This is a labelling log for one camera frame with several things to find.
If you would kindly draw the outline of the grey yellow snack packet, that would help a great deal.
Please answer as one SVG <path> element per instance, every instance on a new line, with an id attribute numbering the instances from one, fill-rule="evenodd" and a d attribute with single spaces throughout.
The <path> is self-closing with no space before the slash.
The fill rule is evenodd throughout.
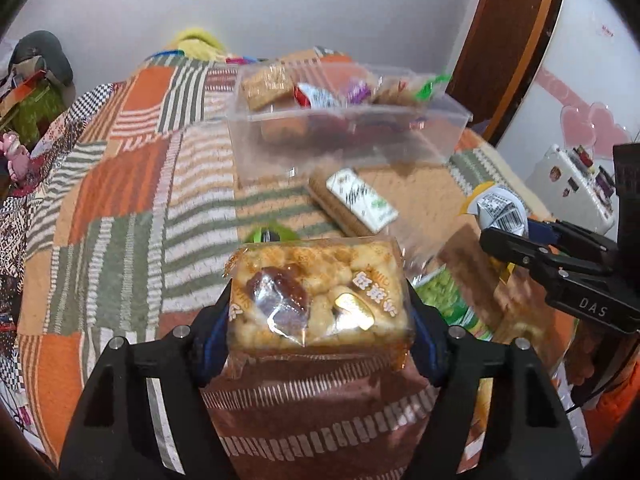
<path id="1" fill-rule="evenodd" d="M 494 181 L 477 185 L 465 200 L 460 214 L 474 216 L 482 230 L 497 228 L 528 237 L 528 214 L 524 203 L 510 188 Z"/>

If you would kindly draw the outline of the green gift box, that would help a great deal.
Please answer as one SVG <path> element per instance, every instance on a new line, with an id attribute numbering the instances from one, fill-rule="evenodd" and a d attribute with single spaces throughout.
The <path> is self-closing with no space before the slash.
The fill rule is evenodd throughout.
<path id="1" fill-rule="evenodd" d="M 40 80 L 1 118 L 1 132 L 13 131 L 21 144 L 31 151 L 64 110 L 66 107 L 58 89 L 47 79 Z"/>

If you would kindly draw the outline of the red snack packet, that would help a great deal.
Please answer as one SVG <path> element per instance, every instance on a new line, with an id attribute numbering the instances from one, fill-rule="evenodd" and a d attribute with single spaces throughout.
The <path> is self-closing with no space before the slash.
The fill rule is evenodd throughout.
<path id="1" fill-rule="evenodd" d="M 306 84 L 306 82 L 296 84 L 293 96 L 297 104 L 303 108 L 312 108 L 313 110 L 318 108 L 320 110 L 320 108 L 342 106 L 341 101 L 329 90 Z"/>

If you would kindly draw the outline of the brown cracker pack white label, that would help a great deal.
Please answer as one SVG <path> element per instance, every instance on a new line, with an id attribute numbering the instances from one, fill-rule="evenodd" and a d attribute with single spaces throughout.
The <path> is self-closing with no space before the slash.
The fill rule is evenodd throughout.
<path id="1" fill-rule="evenodd" d="M 320 208 L 348 236 L 383 234 L 399 212 L 352 168 L 317 168 L 308 191 Z"/>

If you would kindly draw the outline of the green pea snack bag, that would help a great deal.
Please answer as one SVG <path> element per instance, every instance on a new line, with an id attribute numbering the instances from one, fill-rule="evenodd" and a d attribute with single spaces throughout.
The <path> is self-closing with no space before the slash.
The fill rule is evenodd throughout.
<path id="1" fill-rule="evenodd" d="M 460 288 L 446 266 L 415 278 L 414 290 L 424 304 L 435 307 L 448 325 L 460 325 L 475 338 L 491 341 L 492 331 L 462 297 Z"/>

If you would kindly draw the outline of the purple snack packet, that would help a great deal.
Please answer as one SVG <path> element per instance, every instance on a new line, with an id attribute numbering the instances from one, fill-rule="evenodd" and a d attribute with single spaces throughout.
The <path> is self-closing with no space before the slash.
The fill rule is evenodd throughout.
<path id="1" fill-rule="evenodd" d="M 371 87 L 364 79 L 352 78 L 345 90 L 345 102 L 349 106 L 367 103 L 371 96 Z"/>

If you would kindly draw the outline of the grey plush toy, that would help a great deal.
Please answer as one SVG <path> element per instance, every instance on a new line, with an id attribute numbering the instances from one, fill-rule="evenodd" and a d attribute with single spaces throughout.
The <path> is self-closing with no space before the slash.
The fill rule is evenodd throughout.
<path id="1" fill-rule="evenodd" d="M 72 66 L 66 58 L 60 40 L 52 32 L 36 30 L 24 36 L 14 48 L 11 65 L 17 66 L 33 58 L 39 58 L 39 66 L 63 87 L 73 83 Z"/>

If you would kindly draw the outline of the caramel rice cake pack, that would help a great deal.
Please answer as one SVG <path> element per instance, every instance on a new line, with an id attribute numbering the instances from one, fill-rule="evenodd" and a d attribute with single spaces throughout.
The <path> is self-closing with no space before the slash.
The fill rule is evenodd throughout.
<path id="1" fill-rule="evenodd" d="M 396 240 L 246 244 L 226 273 L 227 344 L 239 363 L 379 356 L 405 364 L 416 330 Z"/>

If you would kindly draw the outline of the brown wooden door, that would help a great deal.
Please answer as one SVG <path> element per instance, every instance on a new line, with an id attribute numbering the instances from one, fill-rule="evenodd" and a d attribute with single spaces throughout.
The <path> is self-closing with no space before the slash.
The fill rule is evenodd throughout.
<path id="1" fill-rule="evenodd" d="M 471 125 L 499 142 L 518 110 L 560 13 L 562 0 L 480 0 L 447 88 Z"/>

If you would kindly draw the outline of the golden rice crisp pack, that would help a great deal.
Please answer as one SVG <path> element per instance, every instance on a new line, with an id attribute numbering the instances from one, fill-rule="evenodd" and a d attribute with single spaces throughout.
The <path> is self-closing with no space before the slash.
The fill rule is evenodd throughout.
<path id="1" fill-rule="evenodd" d="M 248 109 L 257 112 L 274 102 L 292 98 L 294 80 L 284 65 L 274 64 L 244 78 L 241 90 Z"/>

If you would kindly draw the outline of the patchwork striped bedspread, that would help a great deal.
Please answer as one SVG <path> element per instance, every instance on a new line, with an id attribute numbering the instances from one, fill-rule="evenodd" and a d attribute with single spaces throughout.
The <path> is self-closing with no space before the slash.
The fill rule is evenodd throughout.
<path id="1" fill-rule="evenodd" d="M 320 208 L 312 172 L 240 182 L 227 114 L 241 67 L 153 55 L 105 98 L 78 99 L 28 150 L 1 211 L 1 293 L 21 308 L 17 349 L 42 445 L 30 463 L 45 474 L 63 479 L 68 427 L 113 338 L 142 344 L 191 324 L 231 288 L 227 263 L 246 244 L 368 237 Z M 314 170 L 352 168 L 398 210 L 372 237 L 396 240 L 408 290 L 446 266 L 491 342 L 532 344 L 576 440 L 575 479 L 637 478 L 639 330 L 555 307 L 559 274 L 534 278 L 484 252 L 475 217 L 460 214 L 477 185 L 510 188 L 528 218 L 556 220 L 494 158 L 465 128 L 441 165 Z M 379 356 L 239 363 L 228 349 L 201 395 L 235 479 L 407 479 L 439 393 L 410 349 L 401 367 Z M 160 383 L 146 386 L 160 457 L 180 470 Z M 482 379 L 462 471 L 480 459 L 491 390 Z"/>

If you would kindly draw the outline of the green edged pastry bag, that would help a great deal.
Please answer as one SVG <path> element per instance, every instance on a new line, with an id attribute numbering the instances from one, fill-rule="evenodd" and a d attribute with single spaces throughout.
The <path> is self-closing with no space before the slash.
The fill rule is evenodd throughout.
<path id="1" fill-rule="evenodd" d="M 413 75 L 382 77 L 373 92 L 372 102 L 389 106 L 422 106 L 445 92 L 448 75 Z"/>

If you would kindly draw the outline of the pink stuffed rabbit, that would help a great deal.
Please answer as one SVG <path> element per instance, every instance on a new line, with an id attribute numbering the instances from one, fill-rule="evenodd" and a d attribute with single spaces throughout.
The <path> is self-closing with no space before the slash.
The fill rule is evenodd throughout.
<path id="1" fill-rule="evenodd" d="M 6 166 L 11 179 L 18 182 L 24 179 L 29 170 L 30 154 L 21 144 L 18 135 L 13 132 L 3 133 L 1 137 L 1 154 L 6 159 Z"/>

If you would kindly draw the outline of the white sticker suitcase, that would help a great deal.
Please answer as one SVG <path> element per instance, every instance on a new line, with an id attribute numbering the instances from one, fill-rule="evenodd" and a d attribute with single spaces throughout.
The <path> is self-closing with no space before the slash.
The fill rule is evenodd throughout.
<path id="1" fill-rule="evenodd" d="M 526 185 L 556 220 L 601 235 L 614 228 L 613 191 L 605 191 L 575 150 L 552 144 L 536 163 Z"/>

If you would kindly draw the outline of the yellow plush toy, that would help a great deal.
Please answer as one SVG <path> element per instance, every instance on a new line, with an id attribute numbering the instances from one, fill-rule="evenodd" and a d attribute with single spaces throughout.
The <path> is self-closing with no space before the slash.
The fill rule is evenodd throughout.
<path id="1" fill-rule="evenodd" d="M 167 50 L 179 50 L 187 58 L 205 62 L 224 63 L 229 56 L 227 48 L 201 27 L 183 29 L 169 41 Z"/>

